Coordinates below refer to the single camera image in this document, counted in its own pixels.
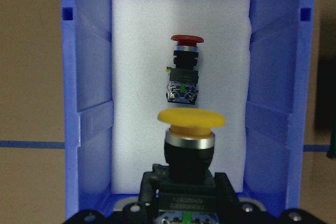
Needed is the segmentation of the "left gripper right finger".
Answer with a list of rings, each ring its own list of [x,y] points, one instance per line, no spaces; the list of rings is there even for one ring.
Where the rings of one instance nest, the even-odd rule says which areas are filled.
[[[217,208],[233,208],[239,205],[239,199],[226,173],[215,173]]]

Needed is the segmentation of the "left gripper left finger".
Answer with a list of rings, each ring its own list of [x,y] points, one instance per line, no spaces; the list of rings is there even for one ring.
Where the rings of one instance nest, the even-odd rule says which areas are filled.
[[[143,174],[139,202],[152,208],[159,207],[159,194],[163,179],[155,172],[145,172]]]

